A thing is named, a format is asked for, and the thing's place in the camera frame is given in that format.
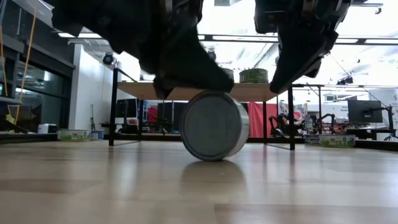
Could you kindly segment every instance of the shelf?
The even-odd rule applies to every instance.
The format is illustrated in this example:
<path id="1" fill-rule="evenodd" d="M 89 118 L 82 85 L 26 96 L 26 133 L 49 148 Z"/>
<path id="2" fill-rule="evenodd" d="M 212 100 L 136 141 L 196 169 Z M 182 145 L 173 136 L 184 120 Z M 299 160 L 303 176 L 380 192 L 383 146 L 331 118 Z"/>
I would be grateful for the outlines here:
<path id="1" fill-rule="evenodd" d="M 8 105 L 21 105 L 22 103 L 14 98 L 8 98 L 8 97 L 3 97 L 0 96 L 0 103 L 6 103 Z"/>
<path id="2" fill-rule="evenodd" d="M 156 97 L 152 83 L 119 82 L 118 88 L 140 100 L 159 100 Z M 175 88 L 167 100 L 191 100 L 203 90 L 193 88 Z M 277 96 L 269 90 L 269 84 L 236 83 L 229 94 L 235 100 L 244 101 L 268 101 Z"/>

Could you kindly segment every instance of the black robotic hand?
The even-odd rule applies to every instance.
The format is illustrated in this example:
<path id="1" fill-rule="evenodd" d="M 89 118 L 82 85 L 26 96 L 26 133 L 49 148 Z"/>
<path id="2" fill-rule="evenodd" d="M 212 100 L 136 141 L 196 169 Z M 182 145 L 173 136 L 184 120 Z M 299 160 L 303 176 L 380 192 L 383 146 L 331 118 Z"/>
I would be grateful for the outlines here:
<path id="1" fill-rule="evenodd" d="M 280 93 L 303 75 L 315 77 L 333 47 L 338 24 L 353 0 L 256 0 L 256 30 L 277 32 L 280 57 L 271 91 Z M 234 81 L 199 43 L 203 0 L 52 0 L 53 26 L 78 36 L 83 26 L 116 53 L 126 51 L 156 74 L 166 99 L 178 86 L 230 92 Z"/>

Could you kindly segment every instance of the plastic container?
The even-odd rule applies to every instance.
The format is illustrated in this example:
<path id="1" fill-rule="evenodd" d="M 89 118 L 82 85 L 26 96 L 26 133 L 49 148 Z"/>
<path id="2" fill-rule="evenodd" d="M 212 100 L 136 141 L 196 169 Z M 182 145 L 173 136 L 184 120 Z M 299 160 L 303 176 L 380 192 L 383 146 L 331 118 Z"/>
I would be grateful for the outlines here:
<path id="1" fill-rule="evenodd" d="M 59 141 L 73 141 L 73 142 L 84 142 L 90 141 L 91 131 L 90 130 L 58 130 L 57 139 Z"/>
<path id="2" fill-rule="evenodd" d="M 97 140 L 104 140 L 104 130 L 91 130 L 91 140 L 92 141 L 97 141 Z"/>
<path id="3" fill-rule="evenodd" d="M 313 120 L 309 115 L 305 116 L 305 129 L 307 130 L 313 129 Z"/>
<path id="4" fill-rule="evenodd" d="M 262 68 L 252 68 L 239 73 L 240 83 L 266 83 L 268 84 L 268 71 Z"/>
<path id="5" fill-rule="evenodd" d="M 320 145 L 320 137 L 319 134 L 305 134 L 304 135 L 304 142 L 310 145 Z"/>
<path id="6" fill-rule="evenodd" d="M 320 145 L 323 147 L 354 147 L 355 135 L 321 134 Z"/>

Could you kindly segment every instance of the camera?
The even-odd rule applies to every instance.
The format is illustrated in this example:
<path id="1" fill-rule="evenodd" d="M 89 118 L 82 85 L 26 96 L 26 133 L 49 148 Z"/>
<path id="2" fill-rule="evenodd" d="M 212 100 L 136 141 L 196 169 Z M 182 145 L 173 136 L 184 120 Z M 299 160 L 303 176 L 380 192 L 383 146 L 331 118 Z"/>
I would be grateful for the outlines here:
<path id="1" fill-rule="evenodd" d="M 212 60 L 216 60 L 217 59 L 217 55 L 216 55 L 216 53 L 214 52 L 214 50 L 209 50 L 209 51 L 207 51 L 207 54 L 209 55 L 209 58 L 210 59 L 212 59 Z"/>
<path id="2" fill-rule="evenodd" d="M 102 59 L 102 62 L 105 65 L 112 65 L 115 62 L 115 58 L 113 57 L 113 53 L 112 52 L 105 53 L 105 56 Z"/>

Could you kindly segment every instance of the red curtain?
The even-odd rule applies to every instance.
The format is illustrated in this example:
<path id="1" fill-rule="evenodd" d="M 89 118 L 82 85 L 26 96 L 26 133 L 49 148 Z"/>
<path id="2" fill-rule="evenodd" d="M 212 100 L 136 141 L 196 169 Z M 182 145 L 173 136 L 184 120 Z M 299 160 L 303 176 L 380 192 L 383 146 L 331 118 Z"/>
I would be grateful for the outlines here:
<path id="1" fill-rule="evenodd" d="M 248 103 L 249 120 L 250 120 L 250 137 L 263 138 L 264 133 L 262 130 L 262 103 Z M 267 137 L 271 135 L 271 124 L 268 120 L 270 115 L 276 115 L 277 105 L 267 104 Z"/>
<path id="2" fill-rule="evenodd" d="M 157 120 L 157 106 L 151 106 L 148 108 L 148 114 L 147 114 L 147 121 L 148 122 L 156 122 Z"/>

